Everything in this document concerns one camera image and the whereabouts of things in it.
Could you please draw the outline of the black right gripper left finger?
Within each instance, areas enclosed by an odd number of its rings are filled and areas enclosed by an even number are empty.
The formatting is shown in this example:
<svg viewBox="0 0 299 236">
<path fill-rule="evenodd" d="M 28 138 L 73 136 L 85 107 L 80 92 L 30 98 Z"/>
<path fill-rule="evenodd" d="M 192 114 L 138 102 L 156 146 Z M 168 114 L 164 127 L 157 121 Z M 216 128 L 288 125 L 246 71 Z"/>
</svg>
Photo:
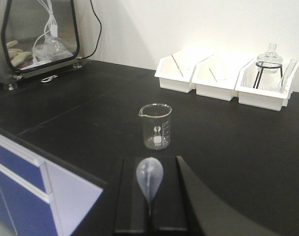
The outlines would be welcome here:
<svg viewBox="0 0 299 236">
<path fill-rule="evenodd" d="M 141 160 L 139 157 L 124 160 L 114 227 L 115 233 L 147 232 L 147 201 L 136 178 L 136 169 Z"/>
</svg>

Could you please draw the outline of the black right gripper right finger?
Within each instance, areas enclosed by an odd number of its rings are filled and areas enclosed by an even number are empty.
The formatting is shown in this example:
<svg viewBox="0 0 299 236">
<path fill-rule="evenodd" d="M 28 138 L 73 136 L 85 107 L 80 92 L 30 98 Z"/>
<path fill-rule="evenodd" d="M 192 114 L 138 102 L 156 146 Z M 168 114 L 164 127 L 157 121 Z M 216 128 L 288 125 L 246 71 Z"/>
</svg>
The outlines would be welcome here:
<svg viewBox="0 0 299 236">
<path fill-rule="evenodd" d="M 159 157 L 164 174 L 152 204 L 151 226 L 154 233 L 187 233 L 176 159 Z"/>
</svg>

